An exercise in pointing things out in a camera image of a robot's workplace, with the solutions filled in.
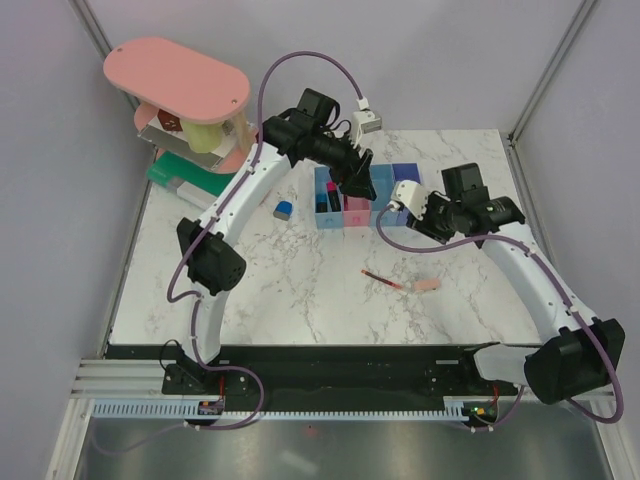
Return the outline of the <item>pink cap black highlighter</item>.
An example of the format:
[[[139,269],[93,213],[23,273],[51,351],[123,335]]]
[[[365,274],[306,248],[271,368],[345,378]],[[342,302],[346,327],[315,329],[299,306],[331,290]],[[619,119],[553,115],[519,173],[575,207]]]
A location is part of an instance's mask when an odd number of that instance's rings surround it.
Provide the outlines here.
[[[337,186],[334,182],[327,182],[327,196],[329,200],[329,205],[333,212],[338,212],[341,210],[341,202],[339,198],[339,193],[337,190]]]

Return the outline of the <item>pink drawer bin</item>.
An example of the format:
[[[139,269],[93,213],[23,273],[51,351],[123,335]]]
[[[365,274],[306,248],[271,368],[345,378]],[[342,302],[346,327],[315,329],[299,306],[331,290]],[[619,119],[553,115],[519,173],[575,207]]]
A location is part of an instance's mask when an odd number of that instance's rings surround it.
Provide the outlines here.
[[[343,224],[345,228],[369,226],[371,217],[369,200],[344,196],[343,203]]]

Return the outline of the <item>blue cap black highlighter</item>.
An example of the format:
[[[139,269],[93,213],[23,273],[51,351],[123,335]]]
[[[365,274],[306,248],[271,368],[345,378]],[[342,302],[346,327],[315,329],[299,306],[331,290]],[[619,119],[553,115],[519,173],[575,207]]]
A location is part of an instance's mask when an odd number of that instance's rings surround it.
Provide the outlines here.
[[[326,213],[328,211],[328,198],[324,193],[319,193],[315,197],[315,211],[317,213]]]

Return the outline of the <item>light blue drawer bin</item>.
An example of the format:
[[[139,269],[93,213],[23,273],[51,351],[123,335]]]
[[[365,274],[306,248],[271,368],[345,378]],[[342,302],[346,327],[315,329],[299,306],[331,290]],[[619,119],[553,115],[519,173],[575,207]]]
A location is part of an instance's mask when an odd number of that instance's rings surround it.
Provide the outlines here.
[[[343,201],[339,190],[329,189],[331,177],[327,167],[314,169],[313,207],[316,226],[318,229],[342,229]]]

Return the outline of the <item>purple drawer bin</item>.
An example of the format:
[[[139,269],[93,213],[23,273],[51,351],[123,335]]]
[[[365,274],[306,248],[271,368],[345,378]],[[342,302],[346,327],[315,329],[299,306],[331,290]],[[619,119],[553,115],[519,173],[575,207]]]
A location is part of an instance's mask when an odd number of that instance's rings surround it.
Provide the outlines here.
[[[411,180],[417,183],[421,182],[420,171],[416,163],[393,163],[393,174],[395,182]],[[398,227],[405,226],[408,219],[409,211],[404,209],[398,212],[396,225]]]

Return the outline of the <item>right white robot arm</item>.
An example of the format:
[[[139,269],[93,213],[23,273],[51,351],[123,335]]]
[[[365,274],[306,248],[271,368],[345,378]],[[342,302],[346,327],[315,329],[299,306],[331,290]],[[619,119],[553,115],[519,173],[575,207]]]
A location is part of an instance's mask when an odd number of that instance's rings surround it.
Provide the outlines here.
[[[460,386],[477,394],[494,380],[525,385],[547,405],[607,385],[619,394],[614,374],[625,340],[620,323],[600,320],[571,291],[540,252],[516,203],[490,196],[477,164],[445,169],[442,178],[442,193],[412,180],[396,184],[392,198],[407,211],[408,228],[437,241],[439,251],[456,246],[457,234],[474,243],[509,281],[541,342],[479,348],[458,368]]]

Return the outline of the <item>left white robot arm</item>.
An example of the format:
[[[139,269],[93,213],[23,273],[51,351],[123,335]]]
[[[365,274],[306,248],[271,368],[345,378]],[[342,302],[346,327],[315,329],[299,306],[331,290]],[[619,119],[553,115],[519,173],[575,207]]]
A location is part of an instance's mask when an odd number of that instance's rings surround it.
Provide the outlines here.
[[[218,199],[197,220],[180,221],[177,234],[183,257],[177,270],[191,281],[188,293],[194,298],[183,342],[193,362],[187,366],[184,379],[196,392],[208,393],[218,385],[220,371],[209,361],[220,353],[225,305],[247,267],[235,245],[269,191],[297,163],[312,160],[328,168],[331,181],[342,194],[375,199],[370,175],[373,154],[362,149],[360,141],[365,134],[379,130],[382,120],[363,101],[358,106],[349,131],[337,135],[329,129],[337,102],[305,90],[296,107],[263,123],[259,144]]]

